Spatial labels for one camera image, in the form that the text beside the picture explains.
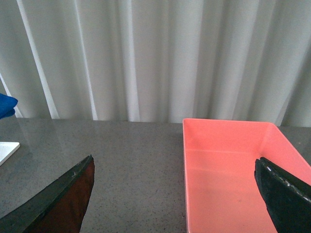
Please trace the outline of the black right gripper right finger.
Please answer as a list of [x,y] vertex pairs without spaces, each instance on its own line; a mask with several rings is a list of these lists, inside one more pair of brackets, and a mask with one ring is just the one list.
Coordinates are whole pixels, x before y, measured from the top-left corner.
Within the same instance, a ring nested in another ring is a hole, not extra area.
[[254,177],[278,233],[311,231],[311,186],[265,157],[255,161]]

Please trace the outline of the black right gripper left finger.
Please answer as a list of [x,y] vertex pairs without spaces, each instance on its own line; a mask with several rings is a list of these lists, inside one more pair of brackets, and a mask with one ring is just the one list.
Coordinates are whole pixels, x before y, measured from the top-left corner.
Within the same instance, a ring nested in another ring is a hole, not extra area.
[[78,233],[94,186],[91,155],[0,219],[2,233]]

